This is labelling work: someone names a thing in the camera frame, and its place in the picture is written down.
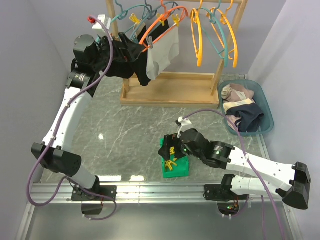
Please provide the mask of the orange clothes hanger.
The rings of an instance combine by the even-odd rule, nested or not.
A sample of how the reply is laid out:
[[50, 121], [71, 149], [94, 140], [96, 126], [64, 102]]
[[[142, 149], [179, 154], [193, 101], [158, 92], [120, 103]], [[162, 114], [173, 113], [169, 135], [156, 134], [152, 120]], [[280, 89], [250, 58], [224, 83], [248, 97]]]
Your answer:
[[[144, 47], [142, 53], [152, 49], [161, 38], [163, 38], [174, 28], [179, 27], [180, 23], [189, 16], [187, 8], [183, 5], [179, 5], [174, 0], [172, 1], [174, 6], [171, 8], [167, 7], [170, 2], [169, 0], [160, 0], [159, 2], [160, 7], [163, 8], [163, 13], [156, 13], [156, 20], [150, 25], [139, 41], [139, 44]], [[169, 26], [169, 28], [161, 33], [158, 37], [152, 38], [151, 33], [154, 32], [154, 30], [156, 30], [159, 26], [166, 26], [166, 21], [170, 18], [173, 18], [173, 25]]]

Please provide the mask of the grey clothespin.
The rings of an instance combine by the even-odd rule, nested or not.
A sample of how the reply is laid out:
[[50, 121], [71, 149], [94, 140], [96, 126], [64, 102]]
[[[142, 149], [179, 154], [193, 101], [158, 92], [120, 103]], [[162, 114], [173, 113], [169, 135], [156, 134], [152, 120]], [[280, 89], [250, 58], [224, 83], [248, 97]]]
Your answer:
[[148, 44], [148, 48], [149, 49], [153, 49], [154, 48], [154, 44], [153, 44], [153, 38], [152, 36], [148, 36], [146, 38], [147, 44]]

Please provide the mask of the white underwear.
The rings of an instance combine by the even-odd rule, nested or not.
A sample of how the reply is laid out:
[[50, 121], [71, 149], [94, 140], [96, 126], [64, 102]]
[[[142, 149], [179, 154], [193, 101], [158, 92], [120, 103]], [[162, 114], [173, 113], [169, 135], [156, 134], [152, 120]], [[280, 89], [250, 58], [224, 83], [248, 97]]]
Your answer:
[[174, 27], [147, 51], [146, 75], [155, 80], [180, 54], [179, 28]]

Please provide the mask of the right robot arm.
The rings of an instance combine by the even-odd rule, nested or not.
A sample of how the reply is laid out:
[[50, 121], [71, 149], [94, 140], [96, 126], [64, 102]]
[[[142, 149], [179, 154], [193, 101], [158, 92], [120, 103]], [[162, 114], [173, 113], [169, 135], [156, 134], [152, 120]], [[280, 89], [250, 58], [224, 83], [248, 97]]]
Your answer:
[[229, 171], [220, 184], [205, 185], [204, 198], [208, 201], [230, 202], [255, 195], [281, 198], [298, 210], [309, 208], [311, 176], [302, 162], [284, 164], [244, 153], [233, 145], [209, 141], [194, 128], [165, 135], [158, 154], [167, 162], [170, 149], [178, 159], [191, 156], [208, 167]]

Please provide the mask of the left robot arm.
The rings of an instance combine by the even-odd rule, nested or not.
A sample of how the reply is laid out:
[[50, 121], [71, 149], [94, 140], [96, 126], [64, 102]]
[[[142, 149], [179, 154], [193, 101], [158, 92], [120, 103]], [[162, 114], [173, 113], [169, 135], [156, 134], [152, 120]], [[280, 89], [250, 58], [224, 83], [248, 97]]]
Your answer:
[[63, 180], [74, 184], [76, 194], [84, 195], [89, 201], [103, 198], [105, 194], [99, 177], [83, 166], [80, 155], [71, 152], [78, 124], [103, 77], [126, 77], [125, 69], [144, 50], [144, 46], [125, 33], [120, 32], [118, 36], [119, 39], [109, 35], [95, 40], [85, 34], [75, 39], [74, 59], [60, 109], [42, 142], [31, 147], [37, 166], [62, 175]]

